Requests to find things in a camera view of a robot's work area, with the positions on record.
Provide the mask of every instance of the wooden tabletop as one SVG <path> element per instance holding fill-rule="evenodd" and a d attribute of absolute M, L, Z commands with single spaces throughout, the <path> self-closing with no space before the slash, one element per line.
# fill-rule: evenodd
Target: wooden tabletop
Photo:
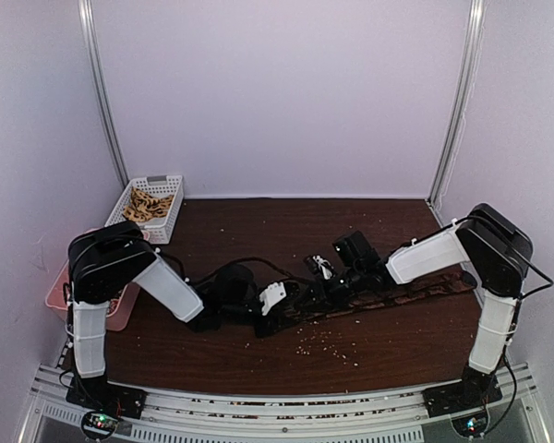
<path fill-rule="evenodd" d="M 438 229 L 421 200 L 188 200 L 172 243 L 187 276 L 238 257 L 265 257 L 298 275 L 309 254 L 342 269 L 331 243 L 359 229 L 380 252 Z M 259 286 L 279 279 L 251 265 Z M 474 343 L 473 294 L 338 317 L 259 340 L 250 327 L 194 333 L 147 293 L 127 328 L 107 335 L 111 380 L 233 394 L 317 394 L 458 378 Z"/>

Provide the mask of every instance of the table surface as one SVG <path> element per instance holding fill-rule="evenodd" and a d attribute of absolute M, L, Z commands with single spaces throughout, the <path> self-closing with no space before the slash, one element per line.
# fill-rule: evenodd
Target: table surface
<path fill-rule="evenodd" d="M 200 278 L 238 257 L 265 257 L 307 275 L 303 257 L 342 268 L 331 243 L 359 229 L 388 254 L 438 229 L 422 200 L 188 200 L 165 252 Z M 259 285 L 279 276 L 251 265 Z M 111 380 L 232 394 L 317 394 L 397 388 L 460 377 L 480 307 L 472 293 L 337 317 L 268 339 L 251 327 L 194 333 L 147 293 L 125 330 L 109 332 Z"/>

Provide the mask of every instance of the robotic arm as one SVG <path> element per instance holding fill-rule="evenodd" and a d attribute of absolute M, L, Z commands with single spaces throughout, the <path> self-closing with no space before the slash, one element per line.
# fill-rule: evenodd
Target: robotic arm
<path fill-rule="evenodd" d="M 346 271 L 335 273 L 320 256 L 306 263 L 320 290 L 336 303 L 362 291 L 381 291 L 459 263 L 470 262 L 484 289 L 485 303 L 476 342 L 462 380 L 427 389 L 430 416 L 455 413 L 500 398 L 495 371 L 516 323 L 522 288 L 533 247 L 529 238 L 489 205 L 476 206 L 450 226 L 413 240 L 381 259 L 360 232 L 334 244 Z M 203 303 L 156 254 L 138 226 L 123 222 L 72 242 L 68 249 L 71 297 L 68 323 L 73 324 L 75 376 L 68 401 L 118 416 L 139 417 L 145 393 L 107 383 L 103 357 L 109 301 L 134 281 L 180 320 L 201 319 Z M 283 284 L 270 285 L 259 296 L 256 317 L 267 316 L 286 294 Z"/>

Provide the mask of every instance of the pink plastic basket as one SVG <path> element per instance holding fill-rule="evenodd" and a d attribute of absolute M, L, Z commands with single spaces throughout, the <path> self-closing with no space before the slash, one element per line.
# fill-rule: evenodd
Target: pink plastic basket
<path fill-rule="evenodd" d="M 68 281 L 67 277 L 67 263 L 57 276 L 57 281 L 54 283 L 52 290 L 47 294 L 45 298 L 45 304 L 51 307 L 52 310 L 62 320 L 66 321 L 67 306 L 64 303 L 64 283 Z M 107 329 L 119 331 L 123 330 L 127 326 L 129 316 L 133 310 L 133 305 L 138 298 L 139 286 L 135 283 L 130 283 L 125 287 L 121 296 L 119 297 L 119 303 L 111 314 L 107 316 Z"/>

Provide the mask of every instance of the white wall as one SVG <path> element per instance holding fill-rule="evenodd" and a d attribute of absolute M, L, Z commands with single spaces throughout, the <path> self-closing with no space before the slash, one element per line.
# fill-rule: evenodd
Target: white wall
<path fill-rule="evenodd" d="M 428 195 L 468 0 L 99 0 L 132 176 L 188 197 Z"/>
<path fill-rule="evenodd" d="M 487 201 L 531 236 L 534 262 L 554 278 L 554 0 L 493 0 L 485 28 L 441 213 Z M 525 302 L 511 353 L 530 363 L 554 425 L 554 288 Z"/>
<path fill-rule="evenodd" d="M 0 0 L 0 442 L 65 333 L 43 304 L 118 197 L 75 0 Z"/>

